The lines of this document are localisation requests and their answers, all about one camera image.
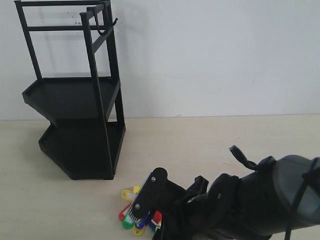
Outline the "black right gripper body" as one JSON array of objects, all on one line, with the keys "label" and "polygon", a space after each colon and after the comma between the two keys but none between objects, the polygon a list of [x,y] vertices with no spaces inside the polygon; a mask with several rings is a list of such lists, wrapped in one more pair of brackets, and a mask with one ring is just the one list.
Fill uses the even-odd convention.
[{"label": "black right gripper body", "polygon": [[237,176],[221,174],[211,186],[197,176],[187,189],[167,179],[155,206],[162,214],[154,240],[238,240],[235,216]]}]

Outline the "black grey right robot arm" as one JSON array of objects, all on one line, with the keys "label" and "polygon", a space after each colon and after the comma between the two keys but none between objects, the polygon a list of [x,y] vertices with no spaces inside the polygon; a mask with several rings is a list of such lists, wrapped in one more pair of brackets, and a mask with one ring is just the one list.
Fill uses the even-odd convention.
[{"label": "black grey right robot arm", "polygon": [[320,223],[320,159],[290,154],[255,163],[235,145],[235,159],[250,170],[221,174],[213,183],[197,176],[183,188],[155,168],[128,210],[135,223],[161,213],[155,240],[269,240]]}]

